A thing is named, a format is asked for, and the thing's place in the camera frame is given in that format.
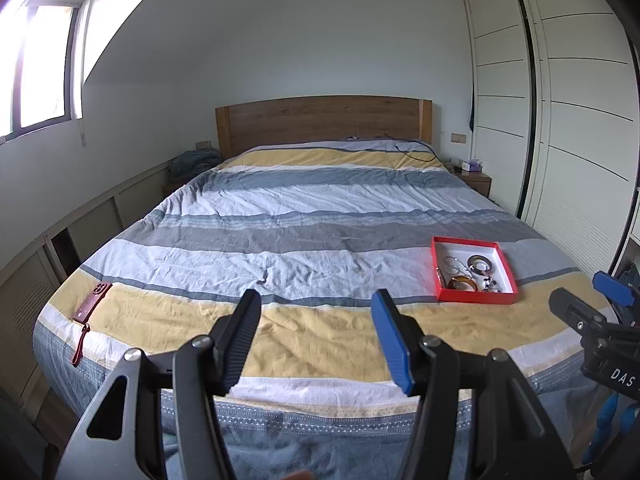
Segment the blue gloved right hand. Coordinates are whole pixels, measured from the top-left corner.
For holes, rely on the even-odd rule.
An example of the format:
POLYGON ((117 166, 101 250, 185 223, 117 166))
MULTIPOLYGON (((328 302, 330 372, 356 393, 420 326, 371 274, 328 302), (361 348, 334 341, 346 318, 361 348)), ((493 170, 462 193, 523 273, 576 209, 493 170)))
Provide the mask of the blue gloved right hand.
MULTIPOLYGON (((618 400, 620 400, 620 394, 618 392, 612 393, 608 400, 601 406, 596 419, 596 429, 591 437, 591 440, 582 454, 582 464, 588 465, 592 463, 596 458, 600 457, 603 453, 606 442, 610 440, 612 430, 614 427, 614 419, 618 408, 618 400)), ((639 404, 631 403, 620 415, 620 421, 618 422, 618 429, 622 436, 629 434, 632 424, 639 417, 639 404)))

